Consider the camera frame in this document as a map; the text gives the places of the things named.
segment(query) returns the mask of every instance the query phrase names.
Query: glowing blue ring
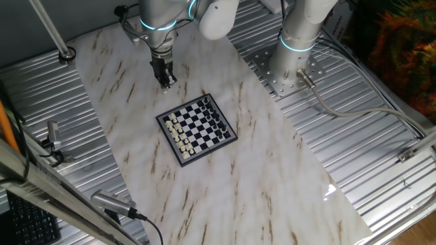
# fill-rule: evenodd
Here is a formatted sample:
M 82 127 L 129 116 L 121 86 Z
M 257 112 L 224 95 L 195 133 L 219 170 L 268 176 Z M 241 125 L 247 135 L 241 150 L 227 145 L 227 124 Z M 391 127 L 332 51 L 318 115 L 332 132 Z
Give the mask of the glowing blue ring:
M 315 44 L 314 44 L 312 47 L 307 48 L 307 49 L 305 49 L 305 50 L 296 50 L 295 48 L 291 48 L 291 47 L 289 47 L 288 45 L 286 45 L 285 42 L 283 41 L 283 38 L 281 37 L 281 35 L 280 35 L 280 40 L 281 40 L 281 43 L 282 43 L 286 48 L 289 48 L 290 50 L 295 51 L 295 52 L 306 52 L 306 51 L 311 50 L 311 49 L 315 46 Z
M 174 23 L 170 24 L 169 26 L 167 26 L 167 27 L 161 27 L 161 28 L 158 28 L 157 30 L 158 30 L 158 31 L 168 30 L 168 29 L 170 29 L 171 27 L 173 27 L 175 24 L 177 24 L 177 20 L 175 20 Z
M 189 6 L 189 9 L 188 9 L 188 14 L 189 14 L 189 18 L 192 20 L 193 18 L 191 17 L 191 10 L 192 10 L 192 6 L 193 6 L 193 4 L 196 2 L 197 0 L 193 0 L 192 2 L 191 2 L 191 5 Z
M 155 27 L 150 27 L 149 25 L 145 24 L 144 21 L 142 21 L 142 20 L 141 20 L 141 23 L 142 23 L 146 28 L 148 28 L 148 29 L 150 29 L 150 30 L 152 30 L 152 31 L 156 30 Z M 177 20 L 175 20 L 174 23 L 170 24 L 169 26 L 167 26 L 167 27 L 161 27 L 161 28 L 158 28 L 157 30 L 158 30 L 158 31 L 165 31 L 165 30 L 168 30 L 168 29 L 172 28 L 175 24 L 177 24 Z
M 148 29 L 150 29 L 150 30 L 155 30 L 155 29 L 156 29 L 155 27 L 150 27 L 149 25 L 145 24 L 144 21 L 142 21 L 142 19 L 140 19 L 140 20 L 141 20 L 141 23 L 142 23 L 146 28 L 148 28 Z

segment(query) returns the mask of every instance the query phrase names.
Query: metal rod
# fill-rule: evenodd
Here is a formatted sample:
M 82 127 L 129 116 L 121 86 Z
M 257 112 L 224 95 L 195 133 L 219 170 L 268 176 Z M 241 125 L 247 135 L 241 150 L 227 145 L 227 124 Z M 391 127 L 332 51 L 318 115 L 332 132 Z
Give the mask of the metal rod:
M 24 184 L 3 184 L 7 190 L 53 213 L 106 244 L 139 245 L 120 225 L 94 206 L 63 176 L 49 165 L 30 164 L 28 180 Z M 0 140 L 0 176 L 20 176 L 25 168 L 25 159 Z
M 59 35 L 59 32 L 57 31 L 55 25 L 53 24 L 52 20 L 48 16 L 46 10 L 44 9 L 44 6 L 41 4 L 40 0 L 29 0 L 30 4 L 32 5 L 33 9 L 36 11 L 38 16 L 40 17 L 42 24 L 47 29 L 47 32 L 52 37 L 54 44 L 56 44 L 57 48 L 61 52 L 61 55 L 65 58 L 70 58 L 71 54 L 69 53 L 69 50 L 67 48 L 67 45 L 63 41 L 61 35 Z

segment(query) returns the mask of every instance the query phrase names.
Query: orange object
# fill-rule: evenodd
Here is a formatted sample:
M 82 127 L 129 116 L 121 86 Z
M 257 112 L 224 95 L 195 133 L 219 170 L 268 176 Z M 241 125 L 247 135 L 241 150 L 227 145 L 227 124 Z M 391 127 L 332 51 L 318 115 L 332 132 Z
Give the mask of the orange object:
M 7 117 L 5 108 L 0 101 L 0 125 L 3 127 L 3 132 L 5 133 L 7 143 L 18 153 L 20 149 L 18 148 L 18 144 L 16 143 L 14 133 L 12 132 L 11 124 L 9 122 L 9 118 Z

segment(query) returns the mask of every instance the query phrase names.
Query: chessboard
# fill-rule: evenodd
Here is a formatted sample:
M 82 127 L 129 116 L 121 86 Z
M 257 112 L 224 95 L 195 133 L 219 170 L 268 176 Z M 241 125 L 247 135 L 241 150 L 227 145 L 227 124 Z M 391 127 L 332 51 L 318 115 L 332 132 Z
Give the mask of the chessboard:
M 156 119 L 182 167 L 238 139 L 211 94 Z

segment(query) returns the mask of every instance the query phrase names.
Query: connector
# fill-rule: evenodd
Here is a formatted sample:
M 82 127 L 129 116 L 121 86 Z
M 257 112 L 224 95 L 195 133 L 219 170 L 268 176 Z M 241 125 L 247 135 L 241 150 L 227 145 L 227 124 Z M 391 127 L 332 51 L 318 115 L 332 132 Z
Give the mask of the connector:
M 308 89 L 312 90 L 312 88 L 315 88 L 315 84 L 313 83 L 312 79 L 310 79 L 303 69 L 298 69 L 297 76 L 300 76 L 305 81 Z

